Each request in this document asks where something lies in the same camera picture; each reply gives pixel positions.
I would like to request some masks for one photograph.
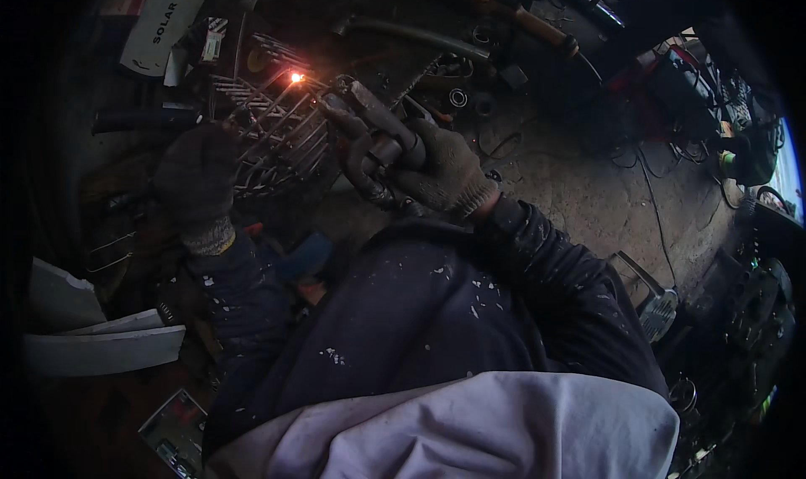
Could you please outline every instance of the white cloth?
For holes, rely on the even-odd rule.
[[[218,450],[206,474],[661,479],[679,423],[663,397],[640,386],[489,372],[303,407]]]

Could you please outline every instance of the white board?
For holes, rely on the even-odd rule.
[[[97,334],[114,334],[116,332],[134,332],[145,331],[152,328],[163,327],[159,313],[156,309],[142,311],[136,314],[124,316],[121,319],[112,320],[110,322],[98,323],[89,327],[77,328],[72,331],[60,332],[57,335],[97,335]]]
[[[167,56],[196,19],[204,0],[146,0],[120,64],[146,77],[165,74]]]
[[[106,322],[92,283],[36,257],[28,298],[37,316],[57,332]]]
[[[23,337],[25,358],[36,373],[52,377],[98,376],[173,362],[185,326],[100,335]]]

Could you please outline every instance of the welding electrode holder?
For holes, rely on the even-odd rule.
[[[378,171],[389,166],[421,169],[426,162],[422,139],[361,82],[342,76],[334,86],[318,100],[322,112],[349,140],[347,151],[337,152],[344,176],[369,202],[387,210],[398,208],[400,201],[378,180]]]

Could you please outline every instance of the work glove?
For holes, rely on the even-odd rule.
[[[235,240],[235,170],[236,139],[216,125],[187,131],[162,157],[154,188],[191,253],[218,255]]]
[[[398,187],[435,212],[448,212],[466,218],[484,204],[497,189],[479,165],[478,156],[462,135],[434,126],[424,119],[414,121],[426,146],[426,164],[419,171],[394,171]]]

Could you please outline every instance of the welder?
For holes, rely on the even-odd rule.
[[[233,136],[197,128],[154,179],[207,293],[219,477],[665,477],[679,419],[611,265],[499,192],[455,132],[414,123],[395,185],[453,223],[376,234],[308,317],[230,222]]]

